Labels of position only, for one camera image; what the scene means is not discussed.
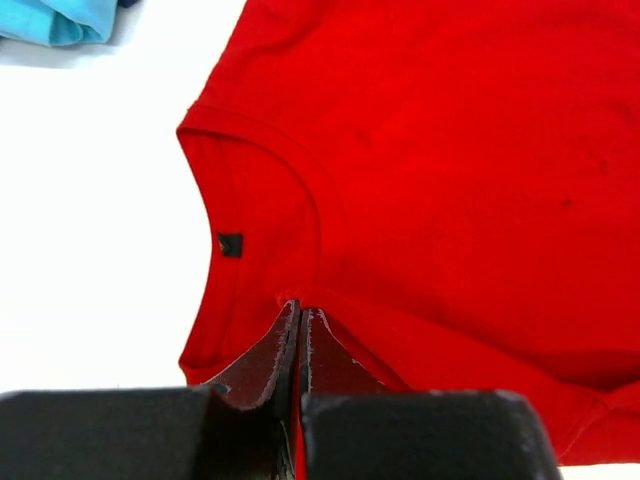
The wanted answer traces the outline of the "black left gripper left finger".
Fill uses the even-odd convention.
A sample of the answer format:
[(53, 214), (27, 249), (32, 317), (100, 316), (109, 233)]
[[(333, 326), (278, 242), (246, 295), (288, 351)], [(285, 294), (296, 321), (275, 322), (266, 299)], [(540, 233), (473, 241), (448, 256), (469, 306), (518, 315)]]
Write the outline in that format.
[(1, 397), (4, 479), (292, 479), (298, 302), (195, 387)]

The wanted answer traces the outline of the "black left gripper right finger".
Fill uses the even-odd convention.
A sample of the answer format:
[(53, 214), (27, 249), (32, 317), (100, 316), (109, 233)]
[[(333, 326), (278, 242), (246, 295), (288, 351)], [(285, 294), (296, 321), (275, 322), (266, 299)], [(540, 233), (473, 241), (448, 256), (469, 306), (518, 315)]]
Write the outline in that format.
[(309, 479), (561, 476), (537, 414), (515, 393), (395, 393), (346, 350), (317, 308), (303, 314), (299, 360)]

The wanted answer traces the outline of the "red t-shirt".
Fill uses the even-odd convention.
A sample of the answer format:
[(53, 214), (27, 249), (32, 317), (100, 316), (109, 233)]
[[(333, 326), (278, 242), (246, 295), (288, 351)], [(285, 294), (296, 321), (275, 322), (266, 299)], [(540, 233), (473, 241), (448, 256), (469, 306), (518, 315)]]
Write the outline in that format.
[(639, 5), (249, 1), (177, 130), (213, 249), (200, 384), (283, 305), (411, 390), (639, 459)]

